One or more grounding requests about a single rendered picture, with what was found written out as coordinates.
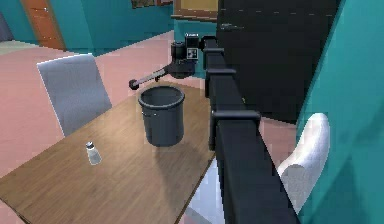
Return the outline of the grey chair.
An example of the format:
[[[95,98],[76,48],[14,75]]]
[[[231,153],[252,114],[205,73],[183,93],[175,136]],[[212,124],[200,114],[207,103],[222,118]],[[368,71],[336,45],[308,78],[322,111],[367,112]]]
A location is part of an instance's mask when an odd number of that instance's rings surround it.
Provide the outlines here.
[[[37,69],[64,136],[112,108],[92,54],[40,62]]]

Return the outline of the orange room door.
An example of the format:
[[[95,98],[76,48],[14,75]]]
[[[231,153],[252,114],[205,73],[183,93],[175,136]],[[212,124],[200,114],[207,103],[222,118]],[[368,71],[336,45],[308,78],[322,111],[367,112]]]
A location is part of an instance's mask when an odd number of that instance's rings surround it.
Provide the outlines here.
[[[50,0],[20,0],[40,46],[65,50]]]

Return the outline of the black fridge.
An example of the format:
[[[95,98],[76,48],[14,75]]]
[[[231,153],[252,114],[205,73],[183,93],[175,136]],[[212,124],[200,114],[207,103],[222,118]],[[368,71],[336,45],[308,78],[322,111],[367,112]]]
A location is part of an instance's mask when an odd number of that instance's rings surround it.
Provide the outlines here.
[[[294,124],[341,0],[218,0],[216,36],[248,108]]]

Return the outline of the dark grey bin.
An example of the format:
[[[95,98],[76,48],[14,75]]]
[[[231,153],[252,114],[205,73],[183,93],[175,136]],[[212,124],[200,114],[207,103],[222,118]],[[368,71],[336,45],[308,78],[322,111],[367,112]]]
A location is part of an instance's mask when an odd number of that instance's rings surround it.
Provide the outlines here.
[[[139,95],[146,138],[151,145],[169,147],[182,140],[184,100],[185,94],[174,86],[150,87]]]

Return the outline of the clear salt shaker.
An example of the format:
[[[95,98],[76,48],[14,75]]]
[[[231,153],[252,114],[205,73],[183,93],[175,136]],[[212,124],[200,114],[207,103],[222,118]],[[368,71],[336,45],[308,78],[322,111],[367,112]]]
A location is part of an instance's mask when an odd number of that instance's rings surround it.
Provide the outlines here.
[[[102,161],[101,155],[92,142],[86,143],[88,159],[91,165],[97,165]]]

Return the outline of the framed picture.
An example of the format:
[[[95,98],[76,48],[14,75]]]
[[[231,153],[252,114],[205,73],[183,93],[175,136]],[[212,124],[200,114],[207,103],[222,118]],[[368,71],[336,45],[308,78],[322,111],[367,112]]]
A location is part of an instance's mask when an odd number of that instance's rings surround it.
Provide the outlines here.
[[[165,6],[173,4],[173,0],[131,0],[132,8],[143,8],[151,6]]]

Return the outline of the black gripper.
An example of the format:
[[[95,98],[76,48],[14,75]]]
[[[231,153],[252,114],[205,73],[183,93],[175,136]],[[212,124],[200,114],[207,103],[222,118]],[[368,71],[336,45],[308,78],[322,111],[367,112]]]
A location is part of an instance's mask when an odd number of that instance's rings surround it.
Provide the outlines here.
[[[139,80],[130,80],[129,88],[131,90],[138,90],[141,84],[150,80],[158,82],[167,73],[176,79],[184,79],[195,73],[195,61],[187,58],[187,48],[184,42],[173,42],[171,44],[171,57],[172,61],[166,66],[166,69],[157,70]]]

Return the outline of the wooden table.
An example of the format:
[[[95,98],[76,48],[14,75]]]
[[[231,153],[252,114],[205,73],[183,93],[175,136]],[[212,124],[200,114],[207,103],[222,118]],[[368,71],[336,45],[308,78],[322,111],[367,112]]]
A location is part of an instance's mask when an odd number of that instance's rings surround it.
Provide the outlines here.
[[[131,96],[0,178],[0,200],[27,224],[178,224],[214,156],[209,102],[201,89],[182,90],[179,144],[149,144]]]

